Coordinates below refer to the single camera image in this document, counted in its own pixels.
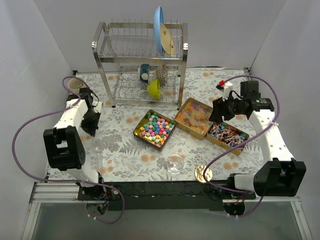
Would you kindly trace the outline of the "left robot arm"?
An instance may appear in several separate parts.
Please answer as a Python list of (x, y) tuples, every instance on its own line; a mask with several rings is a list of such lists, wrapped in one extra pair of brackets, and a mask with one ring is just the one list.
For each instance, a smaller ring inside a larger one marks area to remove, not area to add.
[(58, 123), (43, 133), (44, 145), (51, 168), (67, 172), (82, 187), (82, 191), (95, 200), (106, 196), (106, 187), (102, 184), (101, 174), (86, 163), (86, 152), (80, 138), (79, 129), (95, 137), (99, 129), (102, 104), (94, 101), (93, 91), (84, 87), (79, 97), (71, 94), (65, 111)]

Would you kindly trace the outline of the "dark tin with star candies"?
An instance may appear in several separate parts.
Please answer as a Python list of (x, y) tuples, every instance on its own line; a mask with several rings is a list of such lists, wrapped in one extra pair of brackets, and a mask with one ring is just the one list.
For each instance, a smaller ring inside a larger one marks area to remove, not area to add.
[(154, 110), (149, 110), (133, 130), (133, 136), (148, 147), (163, 150), (176, 129), (176, 122)]

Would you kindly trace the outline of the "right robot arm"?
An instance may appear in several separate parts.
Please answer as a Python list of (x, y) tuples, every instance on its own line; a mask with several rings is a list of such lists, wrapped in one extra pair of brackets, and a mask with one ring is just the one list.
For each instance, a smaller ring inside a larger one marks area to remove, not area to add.
[(224, 185), (214, 184), (232, 199), (246, 193), (260, 197), (294, 197), (307, 170), (305, 163), (297, 161), (286, 146), (277, 124), (280, 107), (274, 107), (269, 98), (261, 96), (260, 81), (260, 77), (251, 76), (249, 81), (241, 82), (240, 95), (234, 98), (230, 80), (222, 80), (216, 86), (222, 91), (222, 97), (212, 102), (211, 122), (222, 123), (236, 115), (247, 117), (256, 134), (244, 144), (258, 139), (265, 161), (256, 173), (233, 173)]

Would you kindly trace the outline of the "clear glass jar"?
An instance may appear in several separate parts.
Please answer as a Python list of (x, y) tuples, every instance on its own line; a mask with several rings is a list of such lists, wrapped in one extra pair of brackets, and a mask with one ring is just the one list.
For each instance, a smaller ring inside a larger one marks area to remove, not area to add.
[(172, 154), (168, 157), (166, 161), (166, 168), (171, 174), (180, 174), (184, 168), (184, 159), (181, 155)]

